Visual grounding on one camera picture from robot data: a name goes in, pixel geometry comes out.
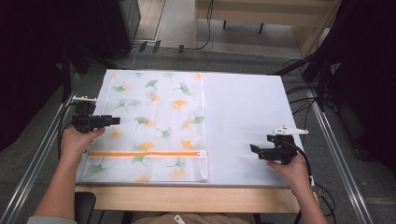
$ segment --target sleeve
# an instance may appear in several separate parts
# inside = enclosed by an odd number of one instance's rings
[[[77,222],[61,217],[29,217],[27,224],[77,224]]]

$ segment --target white mount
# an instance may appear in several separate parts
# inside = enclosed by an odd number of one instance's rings
[[[280,135],[308,134],[308,130],[296,129],[283,125],[283,127],[275,129],[274,134],[280,134]]]
[[[90,99],[87,96],[73,96],[72,100],[76,100],[76,101],[92,101],[92,102],[96,102],[96,98]]]

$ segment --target metal rail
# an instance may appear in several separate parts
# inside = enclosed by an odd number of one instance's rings
[[[76,87],[72,90],[71,96],[76,93],[77,84],[80,82],[79,75],[75,74],[73,77],[73,83],[76,84]],[[43,140],[41,141],[40,146],[35,153],[32,161],[30,162],[29,167],[27,168],[23,178],[21,179],[20,183],[18,184],[9,204],[0,219],[1,224],[8,224],[14,223],[21,208],[29,195],[30,190],[32,189],[33,184],[35,183],[35,179],[37,178],[49,152],[50,147],[53,144],[53,141],[56,138],[57,128],[59,125],[59,118],[62,114],[64,108],[71,102],[72,97],[69,97],[65,103],[61,104],[59,107],[55,117],[52,120],[52,123],[49,126]]]
[[[308,96],[315,97],[316,94],[314,91],[308,90]],[[334,159],[335,165],[337,166],[338,172],[340,173],[341,179],[346,188],[346,193],[348,194],[349,200],[352,202],[352,206],[355,209],[359,223],[373,223],[366,203],[361,195],[361,191],[353,177],[353,174],[350,172],[349,167],[347,166],[347,162],[344,158],[341,148],[338,146],[337,140],[332,132],[332,127],[330,126],[329,121],[327,121],[326,115],[321,112],[319,106],[316,103],[313,104],[313,107],[320,128],[322,129],[327,144],[331,150],[332,158]]]

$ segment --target lap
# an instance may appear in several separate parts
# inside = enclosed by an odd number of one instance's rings
[[[134,212],[133,224],[176,223],[174,217],[179,215],[186,223],[194,224],[254,224],[252,214],[240,213],[160,213],[160,212]]]

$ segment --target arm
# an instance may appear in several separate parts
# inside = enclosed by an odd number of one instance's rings
[[[306,170],[306,163],[300,153],[298,153],[288,165],[279,165],[273,161],[268,161],[267,163],[283,176],[286,183],[291,188],[291,191],[300,205],[304,223],[328,223],[312,192],[308,179],[308,172]]]
[[[78,164],[93,139],[104,132],[105,129],[99,129],[92,133],[79,133],[75,128],[64,131],[61,159],[34,216],[75,220],[74,197]]]

